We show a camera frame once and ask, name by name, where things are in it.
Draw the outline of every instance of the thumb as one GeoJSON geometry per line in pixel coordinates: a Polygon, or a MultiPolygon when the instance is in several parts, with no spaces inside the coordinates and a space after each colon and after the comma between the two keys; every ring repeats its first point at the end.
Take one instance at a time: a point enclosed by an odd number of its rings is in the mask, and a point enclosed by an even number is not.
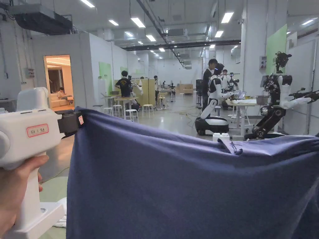
{"type": "Polygon", "coordinates": [[[49,156],[47,155],[29,158],[18,169],[23,172],[23,174],[29,175],[33,170],[44,165],[48,159],[49,156]]]}

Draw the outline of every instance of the red label sticker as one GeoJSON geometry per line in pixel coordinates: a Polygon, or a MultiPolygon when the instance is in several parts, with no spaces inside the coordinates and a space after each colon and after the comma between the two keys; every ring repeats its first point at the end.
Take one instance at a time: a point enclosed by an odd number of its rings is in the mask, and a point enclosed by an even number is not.
{"type": "Polygon", "coordinates": [[[84,124],[82,115],[79,117],[79,122],[80,122],[80,125],[84,124]]]}
{"type": "Polygon", "coordinates": [[[28,127],[26,129],[26,132],[29,138],[39,136],[42,134],[47,134],[49,133],[49,126],[47,124],[43,124],[43,125],[28,127]]]}

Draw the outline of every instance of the doorway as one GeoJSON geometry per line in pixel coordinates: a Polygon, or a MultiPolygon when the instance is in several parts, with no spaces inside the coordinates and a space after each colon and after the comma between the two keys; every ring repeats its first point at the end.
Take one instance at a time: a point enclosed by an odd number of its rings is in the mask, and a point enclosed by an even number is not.
{"type": "Polygon", "coordinates": [[[50,108],[74,110],[70,55],[44,56],[50,108]]]}

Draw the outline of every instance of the black clamp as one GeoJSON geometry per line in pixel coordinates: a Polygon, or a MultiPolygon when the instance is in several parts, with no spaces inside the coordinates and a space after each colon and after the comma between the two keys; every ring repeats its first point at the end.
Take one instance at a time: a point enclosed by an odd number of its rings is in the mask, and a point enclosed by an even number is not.
{"type": "Polygon", "coordinates": [[[80,111],[73,110],[57,111],[56,114],[61,114],[62,118],[58,120],[60,133],[64,133],[65,137],[74,135],[80,128],[84,126],[84,120],[80,111]]]}

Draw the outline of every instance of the blue cloth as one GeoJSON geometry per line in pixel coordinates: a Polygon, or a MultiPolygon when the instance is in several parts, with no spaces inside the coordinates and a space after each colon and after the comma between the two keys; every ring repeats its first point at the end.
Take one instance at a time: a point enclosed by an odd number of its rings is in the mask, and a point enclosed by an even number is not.
{"type": "Polygon", "coordinates": [[[318,236],[319,138],[214,143],[77,110],[68,239],[318,236]]]}

